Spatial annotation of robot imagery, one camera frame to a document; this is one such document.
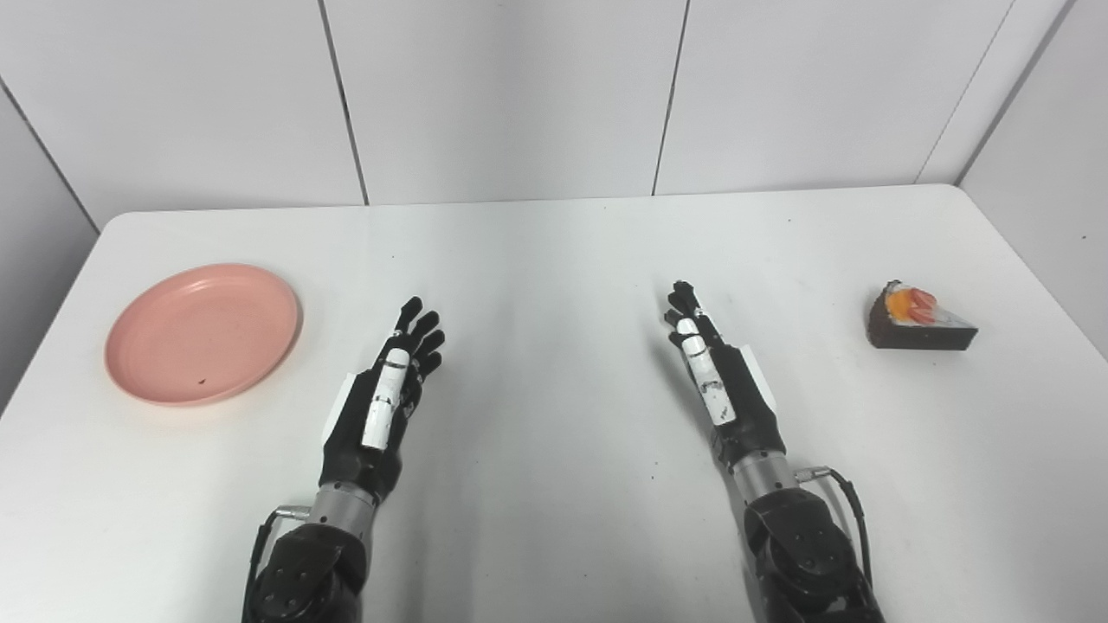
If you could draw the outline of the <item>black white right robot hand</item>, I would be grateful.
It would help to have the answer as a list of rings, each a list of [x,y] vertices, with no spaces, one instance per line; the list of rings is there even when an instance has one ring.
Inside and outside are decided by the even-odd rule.
[[[667,300],[668,339],[709,413],[717,461],[732,471],[743,459],[783,456],[776,399],[751,347],[724,340],[688,280],[675,280]]]

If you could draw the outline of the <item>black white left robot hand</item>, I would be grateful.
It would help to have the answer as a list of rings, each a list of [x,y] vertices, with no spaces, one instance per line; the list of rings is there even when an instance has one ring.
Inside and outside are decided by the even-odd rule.
[[[409,421],[425,379],[442,362],[447,334],[440,321],[438,312],[411,297],[370,367],[343,379],[322,446],[320,486],[352,486],[375,505],[393,492]]]

